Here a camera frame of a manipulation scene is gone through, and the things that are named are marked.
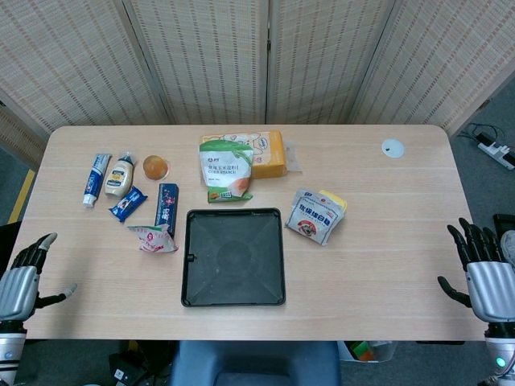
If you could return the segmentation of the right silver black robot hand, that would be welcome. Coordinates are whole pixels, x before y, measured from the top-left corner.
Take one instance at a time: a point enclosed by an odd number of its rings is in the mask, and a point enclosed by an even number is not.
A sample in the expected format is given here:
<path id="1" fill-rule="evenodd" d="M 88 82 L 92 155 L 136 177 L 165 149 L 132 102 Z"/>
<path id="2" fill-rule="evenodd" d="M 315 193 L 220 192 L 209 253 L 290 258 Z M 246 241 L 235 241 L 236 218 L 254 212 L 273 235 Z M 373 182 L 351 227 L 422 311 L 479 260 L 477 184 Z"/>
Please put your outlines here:
<path id="1" fill-rule="evenodd" d="M 490 228 L 479 228 L 464 218 L 461 228 L 449 231 L 465 274 L 468 291 L 459 292 L 439 276 L 442 291 L 452 300 L 472 309 L 483 322 L 514 321 L 514 266 L 506 258 L 500 239 Z"/>

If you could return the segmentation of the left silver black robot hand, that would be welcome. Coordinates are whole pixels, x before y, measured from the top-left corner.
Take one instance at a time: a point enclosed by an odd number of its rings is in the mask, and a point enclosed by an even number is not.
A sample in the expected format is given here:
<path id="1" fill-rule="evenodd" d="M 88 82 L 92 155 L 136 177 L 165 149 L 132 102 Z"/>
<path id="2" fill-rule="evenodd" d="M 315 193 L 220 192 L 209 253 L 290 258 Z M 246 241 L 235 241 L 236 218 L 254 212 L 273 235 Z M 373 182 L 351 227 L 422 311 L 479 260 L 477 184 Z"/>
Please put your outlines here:
<path id="1" fill-rule="evenodd" d="M 10 269 L 1 278 L 1 321 L 25 322 L 36 309 L 63 302 L 76 291 L 77 284 L 71 284 L 63 292 L 41 298 L 39 279 L 47 253 L 56 241 L 57 234 L 49 233 L 35 243 L 21 250 Z"/>

